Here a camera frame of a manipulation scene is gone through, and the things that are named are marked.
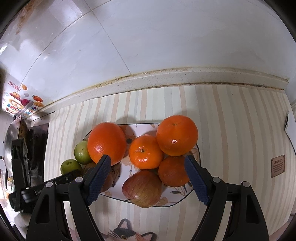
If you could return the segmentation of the green fruit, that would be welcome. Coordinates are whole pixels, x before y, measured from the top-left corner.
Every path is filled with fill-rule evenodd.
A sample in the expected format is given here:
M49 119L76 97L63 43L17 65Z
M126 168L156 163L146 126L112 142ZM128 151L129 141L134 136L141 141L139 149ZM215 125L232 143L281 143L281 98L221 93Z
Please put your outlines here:
M92 159L88 153L87 141L79 142L74 148L74 157L77 162L82 165L87 165L92 162Z
M81 165L75 159L65 160L60 166L60 171L62 175L68 174L75 170L82 172Z

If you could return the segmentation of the orange mandarin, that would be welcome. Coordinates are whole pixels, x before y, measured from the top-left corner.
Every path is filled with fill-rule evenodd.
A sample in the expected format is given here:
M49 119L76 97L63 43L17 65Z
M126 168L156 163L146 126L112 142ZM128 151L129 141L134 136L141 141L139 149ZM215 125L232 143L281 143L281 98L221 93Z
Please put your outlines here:
M189 117L173 115L159 124L156 139L165 154L182 156L194 148L198 135L197 126Z

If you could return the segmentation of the floral oval ceramic plate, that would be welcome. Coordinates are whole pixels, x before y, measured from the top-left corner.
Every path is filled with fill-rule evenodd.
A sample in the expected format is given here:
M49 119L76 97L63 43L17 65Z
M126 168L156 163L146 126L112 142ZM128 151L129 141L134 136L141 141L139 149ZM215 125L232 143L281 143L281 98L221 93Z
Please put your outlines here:
M127 157L135 167L136 172L121 187L126 200L142 208L152 207L161 202L164 187L179 188L189 183L185 155L198 140L197 126L190 118L171 116L160 123L155 135L145 133L133 137L131 142L127 139L119 125L99 123L86 140L95 164L108 155L113 166Z

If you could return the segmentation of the green fruit on plate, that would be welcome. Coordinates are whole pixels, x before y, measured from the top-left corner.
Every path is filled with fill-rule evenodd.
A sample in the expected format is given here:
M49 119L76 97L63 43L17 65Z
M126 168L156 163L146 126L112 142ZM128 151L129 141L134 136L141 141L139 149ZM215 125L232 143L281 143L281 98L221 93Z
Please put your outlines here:
M92 162L92 159L88 153L87 141L79 142L74 148L74 157L77 162L82 165L87 165Z

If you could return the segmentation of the dark red apple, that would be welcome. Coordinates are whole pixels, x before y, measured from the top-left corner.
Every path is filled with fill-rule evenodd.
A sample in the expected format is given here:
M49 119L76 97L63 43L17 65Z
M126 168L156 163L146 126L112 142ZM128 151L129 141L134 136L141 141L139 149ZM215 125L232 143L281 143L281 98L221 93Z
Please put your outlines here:
M82 168L82 174L83 175L86 174L90 168L94 168L95 166L96 166L95 162L91 162L91 163L88 163L87 165L84 165L84 167ZM111 167L111 170L110 170L110 172L109 172L109 174L108 174L108 176L107 176L107 178L100 190L101 193L107 191L112 186L112 184L114 182L113 170L114 170L114 168Z

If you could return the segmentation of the dark orange on plate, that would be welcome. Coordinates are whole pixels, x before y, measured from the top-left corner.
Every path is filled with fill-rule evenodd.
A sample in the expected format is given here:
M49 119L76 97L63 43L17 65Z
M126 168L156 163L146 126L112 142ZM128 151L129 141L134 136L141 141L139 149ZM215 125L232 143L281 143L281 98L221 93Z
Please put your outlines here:
M158 175L166 186L180 187L187 184L189 177L185 171L185 156L167 156L159 165Z

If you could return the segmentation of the large orange on plate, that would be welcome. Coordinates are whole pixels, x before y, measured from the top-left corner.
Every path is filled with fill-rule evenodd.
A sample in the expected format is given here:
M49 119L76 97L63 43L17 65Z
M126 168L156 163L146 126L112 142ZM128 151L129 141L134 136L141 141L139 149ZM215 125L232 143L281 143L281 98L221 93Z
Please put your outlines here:
M92 161L98 163L103 155L108 155L112 166L124 157L126 146L123 130L114 123L96 125L87 140L87 149Z

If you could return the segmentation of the black gas stove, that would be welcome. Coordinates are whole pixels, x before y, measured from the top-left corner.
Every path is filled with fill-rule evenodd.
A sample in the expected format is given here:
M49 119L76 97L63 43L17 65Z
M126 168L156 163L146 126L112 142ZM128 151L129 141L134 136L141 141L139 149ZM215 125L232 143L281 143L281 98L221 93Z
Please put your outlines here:
M26 135L31 187L37 186L44 181L44 162L48 140L48 128L48 123L33 126Z

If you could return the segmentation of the red-yellow apple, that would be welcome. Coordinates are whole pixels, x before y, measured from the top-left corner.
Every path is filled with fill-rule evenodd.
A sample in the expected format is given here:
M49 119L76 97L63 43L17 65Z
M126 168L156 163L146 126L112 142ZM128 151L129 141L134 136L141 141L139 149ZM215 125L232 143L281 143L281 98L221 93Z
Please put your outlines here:
M131 203L149 208L157 204L163 192L159 176L149 170L142 170L126 179L122 186L123 195Z

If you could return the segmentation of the striped cat table mat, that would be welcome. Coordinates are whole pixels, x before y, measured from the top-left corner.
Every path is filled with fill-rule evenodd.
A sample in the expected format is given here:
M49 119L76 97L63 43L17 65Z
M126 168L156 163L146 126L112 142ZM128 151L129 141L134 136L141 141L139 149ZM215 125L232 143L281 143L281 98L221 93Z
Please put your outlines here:
M295 201L295 152L285 133L292 110L283 91L235 85L189 85L110 95L55 111L49 123L44 178L98 123L159 123L190 117L199 131L201 165L228 183L248 181L269 233L287 221Z

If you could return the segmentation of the steel wok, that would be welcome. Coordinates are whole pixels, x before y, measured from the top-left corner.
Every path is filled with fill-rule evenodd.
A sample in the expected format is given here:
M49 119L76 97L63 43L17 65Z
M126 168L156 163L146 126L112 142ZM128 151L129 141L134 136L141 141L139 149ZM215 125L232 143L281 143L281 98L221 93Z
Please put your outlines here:
M28 127L26 122L22 117L15 118L13 122L9 125L8 130L6 132L6 137L4 139L4 163L8 173L12 176L12 141L17 140L19 138L25 138L28 131Z

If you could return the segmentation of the small mandarin on plate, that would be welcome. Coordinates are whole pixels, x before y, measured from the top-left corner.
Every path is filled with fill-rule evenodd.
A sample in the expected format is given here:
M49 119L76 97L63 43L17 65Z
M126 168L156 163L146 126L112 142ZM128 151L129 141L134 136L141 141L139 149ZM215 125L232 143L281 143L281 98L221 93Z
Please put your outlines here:
M164 153L156 137L146 134L133 140L129 147L129 159L138 169L155 169L163 161Z

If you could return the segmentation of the white paper sheet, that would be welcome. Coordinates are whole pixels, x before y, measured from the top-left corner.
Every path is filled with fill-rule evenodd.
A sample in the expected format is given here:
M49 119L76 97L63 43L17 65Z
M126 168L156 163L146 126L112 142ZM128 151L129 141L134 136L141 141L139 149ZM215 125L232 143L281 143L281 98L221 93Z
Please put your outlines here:
M292 144L293 150L296 153L296 123L292 111L287 113L284 129Z

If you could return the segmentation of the colourful wall stickers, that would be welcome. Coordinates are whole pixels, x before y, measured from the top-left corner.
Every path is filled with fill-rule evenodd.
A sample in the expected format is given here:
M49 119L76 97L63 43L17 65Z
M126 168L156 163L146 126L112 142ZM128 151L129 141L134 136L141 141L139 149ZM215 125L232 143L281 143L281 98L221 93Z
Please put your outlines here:
M43 108L45 99L32 88L11 80L4 83L1 108L10 115L27 118Z

